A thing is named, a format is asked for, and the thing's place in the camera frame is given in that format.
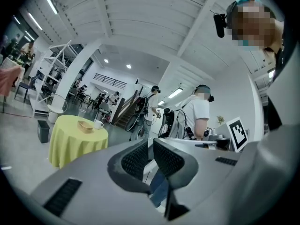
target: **black cap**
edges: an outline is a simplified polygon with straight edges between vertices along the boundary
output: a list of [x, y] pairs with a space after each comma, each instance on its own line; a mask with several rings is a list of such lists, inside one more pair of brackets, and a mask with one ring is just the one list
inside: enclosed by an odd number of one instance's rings
[[153, 89], [156, 89], [156, 90], [158, 91], [158, 93], [160, 93], [159, 87], [158, 87], [158, 86], [156, 86], [156, 85], [155, 85], [155, 86], [153, 86], [151, 89], [152, 89], [152, 90], [153, 90]]

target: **white t-shirt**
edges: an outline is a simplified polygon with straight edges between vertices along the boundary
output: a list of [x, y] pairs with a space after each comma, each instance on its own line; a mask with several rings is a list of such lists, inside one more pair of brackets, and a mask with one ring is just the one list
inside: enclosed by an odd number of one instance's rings
[[185, 105], [185, 107], [182, 110], [184, 111], [187, 117], [187, 127], [190, 127], [194, 134], [196, 119], [210, 118], [210, 104], [207, 100], [191, 100]]
[[34, 52], [34, 49], [33, 49], [33, 46], [32, 48], [29, 48], [29, 43], [26, 43], [23, 47], [22, 47], [22, 50], [25, 52], [25, 53], [29, 53], [32, 55], [33, 52]]
[[147, 121], [153, 121], [153, 114], [154, 112], [152, 111], [152, 108], [157, 108], [158, 107], [158, 97], [156, 95], [150, 97], [148, 100], [148, 113], [145, 115], [145, 119]]

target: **white cup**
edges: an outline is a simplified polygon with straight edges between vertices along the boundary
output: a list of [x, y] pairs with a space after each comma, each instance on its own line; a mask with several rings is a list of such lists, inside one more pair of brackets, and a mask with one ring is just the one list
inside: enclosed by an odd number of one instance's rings
[[101, 121], [97, 120], [94, 123], [94, 128], [95, 129], [101, 129], [104, 126], [104, 123], [102, 123]]

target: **jeans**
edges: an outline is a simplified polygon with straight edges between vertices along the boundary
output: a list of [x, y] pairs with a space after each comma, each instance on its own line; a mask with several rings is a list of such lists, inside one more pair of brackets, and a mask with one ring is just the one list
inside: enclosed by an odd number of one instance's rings
[[168, 181], [159, 169], [150, 183], [150, 188], [153, 192], [150, 200], [153, 202], [154, 206], [158, 208], [160, 203], [167, 197], [169, 188]]
[[139, 117], [139, 120], [137, 121], [137, 124], [135, 126], [135, 130], [132, 133], [132, 141], [137, 140], [138, 139], [138, 135], [139, 135], [139, 131], [143, 128], [144, 126], [144, 138], [149, 138], [149, 132], [151, 130], [151, 125], [152, 125], [152, 121], [148, 121], [145, 119], [144, 116]]

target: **railing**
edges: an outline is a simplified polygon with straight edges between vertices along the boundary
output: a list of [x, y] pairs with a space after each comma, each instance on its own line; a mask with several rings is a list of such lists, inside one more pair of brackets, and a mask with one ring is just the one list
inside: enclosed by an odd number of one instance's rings
[[135, 90], [134, 95], [132, 97], [130, 97], [129, 99], [127, 99], [126, 101], [123, 98], [121, 99], [120, 104], [114, 114], [111, 124], [115, 125], [118, 122], [118, 120], [121, 119], [122, 114], [125, 114], [125, 112], [131, 107], [131, 105], [139, 98], [142, 90], [143, 90], [143, 87], [141, 88], [140, 91]]
[[126, 84], [125, 82], [121, 82], [119, 80], [113, 79], [111, 77], [103, 76], [101, 74], [96, 73], [94, 79], [103, 83], [107, 83], [113, 87], [124, 89]]

